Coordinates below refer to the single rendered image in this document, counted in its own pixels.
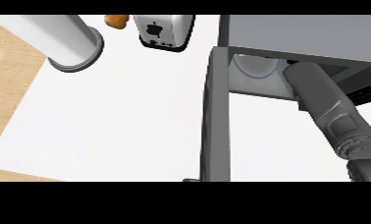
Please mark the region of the dark grey microwave door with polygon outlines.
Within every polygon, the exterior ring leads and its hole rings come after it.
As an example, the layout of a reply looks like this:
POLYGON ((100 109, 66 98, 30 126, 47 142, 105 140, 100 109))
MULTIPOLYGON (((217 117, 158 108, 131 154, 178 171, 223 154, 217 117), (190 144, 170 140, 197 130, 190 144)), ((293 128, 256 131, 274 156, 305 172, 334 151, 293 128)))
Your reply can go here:
POLYGON ((211 51, 203 92, 200 176, 184 182, 231 180, 230 56, 224 47, 211 51))

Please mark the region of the glass microwave turntable plate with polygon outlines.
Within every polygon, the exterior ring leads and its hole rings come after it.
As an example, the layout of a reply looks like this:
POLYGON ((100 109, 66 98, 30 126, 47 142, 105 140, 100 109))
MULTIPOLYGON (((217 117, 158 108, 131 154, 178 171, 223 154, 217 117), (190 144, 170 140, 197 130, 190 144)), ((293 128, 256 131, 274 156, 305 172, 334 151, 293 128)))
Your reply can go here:
POLYGON ((255 79, 267 78, 278 65, 277 59, 243 54, 234 54, 233 60, 242 72, 255 79))

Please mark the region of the grey microwave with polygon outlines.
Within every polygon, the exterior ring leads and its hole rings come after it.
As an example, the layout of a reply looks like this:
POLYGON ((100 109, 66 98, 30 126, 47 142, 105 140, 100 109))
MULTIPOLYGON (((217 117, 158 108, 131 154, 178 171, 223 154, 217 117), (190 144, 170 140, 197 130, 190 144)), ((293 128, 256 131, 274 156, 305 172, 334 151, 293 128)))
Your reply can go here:
POLYGON ((320 64, 352 102, 371 102, 371 15, 223 15, 218 45, 320 64))

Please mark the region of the silver toaster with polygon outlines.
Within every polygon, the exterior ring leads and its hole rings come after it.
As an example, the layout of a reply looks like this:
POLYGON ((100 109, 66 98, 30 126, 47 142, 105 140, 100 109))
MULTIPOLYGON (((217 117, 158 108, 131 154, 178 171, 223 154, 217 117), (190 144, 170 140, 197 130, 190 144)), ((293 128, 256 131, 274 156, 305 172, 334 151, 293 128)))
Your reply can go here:
POLYGON ((195 15, 134 15, 139 40, 144 47, 181 52, 189 44, 195 15))

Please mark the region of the orange-brown food item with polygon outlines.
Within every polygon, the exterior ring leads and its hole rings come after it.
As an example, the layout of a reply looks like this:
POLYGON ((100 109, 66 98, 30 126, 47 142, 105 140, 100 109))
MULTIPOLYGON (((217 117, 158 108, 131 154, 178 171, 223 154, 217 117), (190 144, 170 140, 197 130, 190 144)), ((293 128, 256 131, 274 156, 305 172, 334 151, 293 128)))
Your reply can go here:
POLYGON ((128 15, 106 15, 105 23, 111 28, 124 29, 130 20, 128 15))

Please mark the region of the white cylinder with grey rim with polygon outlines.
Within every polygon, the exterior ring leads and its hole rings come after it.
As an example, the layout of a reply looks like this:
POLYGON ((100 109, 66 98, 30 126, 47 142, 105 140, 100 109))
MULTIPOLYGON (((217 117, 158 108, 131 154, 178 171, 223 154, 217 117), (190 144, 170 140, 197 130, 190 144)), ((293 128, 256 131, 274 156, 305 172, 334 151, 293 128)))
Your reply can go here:
POLYGON ((0 26, 44 53, 62 72, 83 71, 100 58, 103 36, 78 15, 0 16, 0 26))

